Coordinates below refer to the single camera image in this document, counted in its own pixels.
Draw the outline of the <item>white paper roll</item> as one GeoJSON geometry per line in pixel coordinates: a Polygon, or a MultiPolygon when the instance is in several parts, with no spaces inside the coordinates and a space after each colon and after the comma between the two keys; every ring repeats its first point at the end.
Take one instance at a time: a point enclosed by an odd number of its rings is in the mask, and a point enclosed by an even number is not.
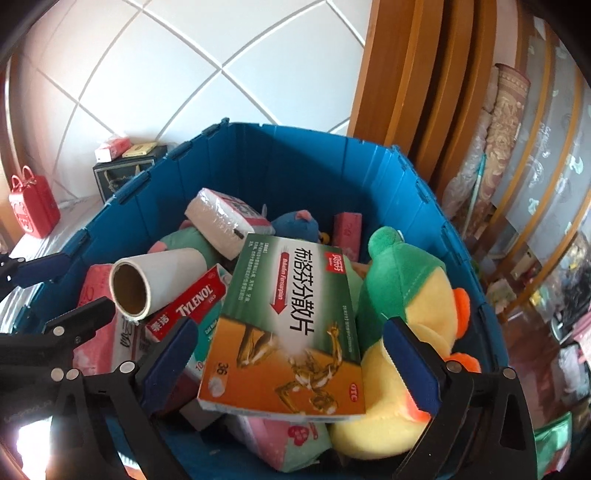
{"type": "Polygon", "coordinates": [[[207,271],[204,256],[183,248],[121,258],[109,274],[117,309],[140,323],[183,294],[207,271]]]}

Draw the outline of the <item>green orange medicine box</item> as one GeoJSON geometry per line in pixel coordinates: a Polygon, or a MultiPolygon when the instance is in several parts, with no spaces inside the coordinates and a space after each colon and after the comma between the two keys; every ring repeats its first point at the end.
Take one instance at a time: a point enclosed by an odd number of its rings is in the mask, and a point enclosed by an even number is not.
{"type": "Polygon", "coordinates": [[[249,234],[197,395],[205,410],[339,422],[366,412],[355,312],[341,250],[249,234]]]}

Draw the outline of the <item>pink white packet box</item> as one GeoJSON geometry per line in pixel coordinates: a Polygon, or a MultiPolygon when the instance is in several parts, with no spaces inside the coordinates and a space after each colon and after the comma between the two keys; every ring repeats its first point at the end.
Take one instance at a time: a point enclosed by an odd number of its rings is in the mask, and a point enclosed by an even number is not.
{"type": "Polygon", "coordinates": [[[242,200],[201,188],[185,209],[186,218],[211,246],[235,260],[250,233],[273,235],[273,225],[242,200]]]}

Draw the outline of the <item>red pouch in crate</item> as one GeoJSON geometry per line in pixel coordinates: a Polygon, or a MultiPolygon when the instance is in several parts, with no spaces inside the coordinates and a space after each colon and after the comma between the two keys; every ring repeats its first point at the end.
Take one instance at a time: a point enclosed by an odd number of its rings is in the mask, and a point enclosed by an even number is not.
{"type": "MultiPolygon", "coordinates": [[[[92,265],[83,282],[78,306],[87,306],[103,297],[111,300],[109,287],[111,264],[92,265]]],[[[95,328],[95,336],[79,345],[74,350],[73,367],[85,376],[110,373],[113,370],[116,353],[116,333],[119,314],[114,311],[109,322],[106,322],[105,308],[96,309],[98,317],[93,318],[90,325],[95,328]]]]}

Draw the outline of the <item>red bear suitcase box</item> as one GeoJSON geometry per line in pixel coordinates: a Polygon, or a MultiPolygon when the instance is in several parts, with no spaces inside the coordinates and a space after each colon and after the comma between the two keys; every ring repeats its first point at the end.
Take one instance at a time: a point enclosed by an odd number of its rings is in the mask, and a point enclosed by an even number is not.
{"type": "Polygon", "coordinates": [[[9,202],[22,230],[35,238],[46,238],[61,218],[47,179],[25,165],[21,176],[11,177],[11,184],[9,202]]]}

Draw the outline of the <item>Tylenol medicine box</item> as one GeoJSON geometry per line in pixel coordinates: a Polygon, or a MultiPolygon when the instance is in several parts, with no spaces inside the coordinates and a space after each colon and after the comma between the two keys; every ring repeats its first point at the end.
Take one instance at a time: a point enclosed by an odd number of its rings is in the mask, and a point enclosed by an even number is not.
{"type": "Polygon", "coordinates": [[[231,273],[215,264],[175,300],[153,314],[145,325],[151,340],[161,341],[177,323],[187,317],[211,332],[219,315],[219,307],[228,292],[231,273]]]}

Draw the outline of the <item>dark green gift bag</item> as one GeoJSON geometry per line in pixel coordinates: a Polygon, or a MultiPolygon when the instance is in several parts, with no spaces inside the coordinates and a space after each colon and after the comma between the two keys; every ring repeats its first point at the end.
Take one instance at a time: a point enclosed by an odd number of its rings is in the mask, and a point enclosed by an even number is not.
{"type": "Polygon", "coordinates": [[[167,151],[166,145],[157,145],[147,155],[95,164],[92,171],[102,202],[106,203],[126,183],[161,160],[167,151]]]}

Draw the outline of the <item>pink tissue pack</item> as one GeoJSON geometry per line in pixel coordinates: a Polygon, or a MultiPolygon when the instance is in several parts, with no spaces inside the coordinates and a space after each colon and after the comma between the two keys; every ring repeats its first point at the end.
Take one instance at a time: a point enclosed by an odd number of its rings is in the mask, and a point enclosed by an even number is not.
{"type": "Polygon", "coordinates": [[[113,137],[94,150],[97,163],[108,163],[119,158],[132,146],[128,137],[113,137]]]}

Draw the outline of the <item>yellow duck plush toy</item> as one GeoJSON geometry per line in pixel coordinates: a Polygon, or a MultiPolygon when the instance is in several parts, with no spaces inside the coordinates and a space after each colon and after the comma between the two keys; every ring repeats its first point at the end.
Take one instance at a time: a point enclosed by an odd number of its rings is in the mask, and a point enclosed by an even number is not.
{"type": "Polygon", "coordinates": [[[370,236],[368,250],[356,312],[366,412],[329,431],[335,450],[358,460],[396,456],[419,440],[441,406],[445,381],[429,359],[481,370],[476,358],[454,350],[469,329],[471,305],[444,262],[388,226],[370,236]]]}

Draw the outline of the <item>yellow flat box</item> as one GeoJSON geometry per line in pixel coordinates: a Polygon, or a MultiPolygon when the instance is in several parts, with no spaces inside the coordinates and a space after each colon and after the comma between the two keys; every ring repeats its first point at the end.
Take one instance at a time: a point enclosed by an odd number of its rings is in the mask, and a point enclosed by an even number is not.
{"type": "Polygon", "coordinates": [[[141,144],[134,144],[122,153],[122,158],[137,158],[146,156],[157,147],[156,142],[147,142],[141,144]]]}

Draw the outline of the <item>blue plush toy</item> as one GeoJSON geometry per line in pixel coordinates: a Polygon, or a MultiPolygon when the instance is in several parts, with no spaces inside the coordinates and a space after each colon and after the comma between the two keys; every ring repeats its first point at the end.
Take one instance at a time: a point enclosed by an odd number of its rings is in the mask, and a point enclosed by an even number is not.
{"type": "Polygon", "coordinates": [[[318,243],[318,221],[308,210],[297,210],[280,215],[271,222],[276,236],[318,243]]]}

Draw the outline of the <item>blue plastic storage crate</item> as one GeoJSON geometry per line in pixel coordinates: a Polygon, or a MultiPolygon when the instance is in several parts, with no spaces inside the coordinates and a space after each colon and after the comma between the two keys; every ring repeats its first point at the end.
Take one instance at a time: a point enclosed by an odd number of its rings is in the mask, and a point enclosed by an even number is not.
{"type": "MultiPolygon", "coordinates": [[[[145,252],[179,226],[199,189],[211,188],[266,207],[277,216],[304,207],[322,226],[359,212],[364,235],[382,226],[443,260],[451,283],[467,291],[471,325],[460,346],[477,357],[481,374],[451,375],[438,416],[417,446],[391,460],[331,459],[298,472],[301,479],[503,479],[501,443],[506,404],[500,387],[508,362],[497,318],[487,304],[469,254],[437,200],[397,148],[290,127],[221,122],[171,151],[127,183],[63,246],[71,263],[44,284],[14,321],[37,332],[71,310],[89,267],[145,252]]],[[[51,479],[121,479],[128,453],[151,479],[273,479],[276,472],[221,431],[209,437],[154,428],[129,436],[132,398],[98,398],[88,378],[65,380],[51,430],[51,479]]]]}

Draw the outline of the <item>rolled patterned carpet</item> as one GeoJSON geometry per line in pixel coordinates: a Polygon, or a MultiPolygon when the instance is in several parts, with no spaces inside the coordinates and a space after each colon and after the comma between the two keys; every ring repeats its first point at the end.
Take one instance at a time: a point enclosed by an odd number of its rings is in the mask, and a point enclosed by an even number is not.
{"type": "Polygon", "coordinates": [[[487,215],[512,156],[530,88],[530,81],[520,71],[501,63],[496,67],[497,97],[486,138],[486,166],[474,211],[479,220],[487,215]]]}

